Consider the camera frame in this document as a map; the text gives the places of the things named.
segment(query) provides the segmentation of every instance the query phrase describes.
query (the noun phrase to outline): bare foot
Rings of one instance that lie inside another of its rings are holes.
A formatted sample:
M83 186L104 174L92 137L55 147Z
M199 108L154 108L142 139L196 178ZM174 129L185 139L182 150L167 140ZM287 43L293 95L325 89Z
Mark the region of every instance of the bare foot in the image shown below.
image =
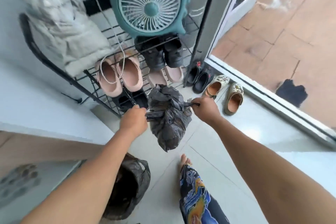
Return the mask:
M179 168L180 168L180 170L182 169L182 167L183 167L185 164L192 165L190 158L187 158L187 156L186 156L185 154L182 154L182 156L181 156L181 161L180 161L180 164L179 164Z

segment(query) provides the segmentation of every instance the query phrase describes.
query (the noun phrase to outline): black plastic bag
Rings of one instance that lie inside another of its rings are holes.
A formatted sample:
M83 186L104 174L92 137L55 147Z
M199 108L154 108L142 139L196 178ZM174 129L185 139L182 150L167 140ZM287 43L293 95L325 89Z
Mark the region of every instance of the black plastic bag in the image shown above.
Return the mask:
M124 220L130 216L148 189L150 180L151 172L147 161L126 154L118 171L103 218Z
M175 149L191 122L191 103L185 103L183 96L171 86L157 85L148 95L147 120L157 142L164 151Z

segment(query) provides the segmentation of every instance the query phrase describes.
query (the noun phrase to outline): fan hub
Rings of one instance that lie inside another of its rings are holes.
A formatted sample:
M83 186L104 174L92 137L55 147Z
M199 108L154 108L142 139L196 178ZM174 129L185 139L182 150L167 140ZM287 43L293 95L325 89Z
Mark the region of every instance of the fan hub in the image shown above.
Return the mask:
M155 2L149 2L143 9L144 13L149 17L154 17L159 13L159 6Z

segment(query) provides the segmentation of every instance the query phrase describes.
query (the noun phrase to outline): hand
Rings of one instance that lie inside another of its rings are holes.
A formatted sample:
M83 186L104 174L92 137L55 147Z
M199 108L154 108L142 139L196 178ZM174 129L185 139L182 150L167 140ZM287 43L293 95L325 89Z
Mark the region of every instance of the hand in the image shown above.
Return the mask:
M119 130L121 132L131 133L134 140L145 132L148 127L145 113L146 109L139 108L138 105L133 106L132 109L128 109L120 120Z
M214 122L222 118L218 106L212 98L202 96L201 98L193 99L191 102L199 103L199 106L193 105L192 109L196 116L206 124L213 126Z

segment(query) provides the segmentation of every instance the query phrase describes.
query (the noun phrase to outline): white clog with charms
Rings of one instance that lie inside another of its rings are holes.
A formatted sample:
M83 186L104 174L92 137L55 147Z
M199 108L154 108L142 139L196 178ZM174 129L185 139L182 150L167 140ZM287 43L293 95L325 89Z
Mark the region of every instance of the white clog with charms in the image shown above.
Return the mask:
M216 99L218 93L224 89L226 85L228 85L230 82L230 78L227 77L226 75L222 74L217 77L215 77L211 83L207 86L207 88L204 91L204 94Z
M224 112L227 115L234 115L243 103L244 90L238 83L230 86L224 104Z

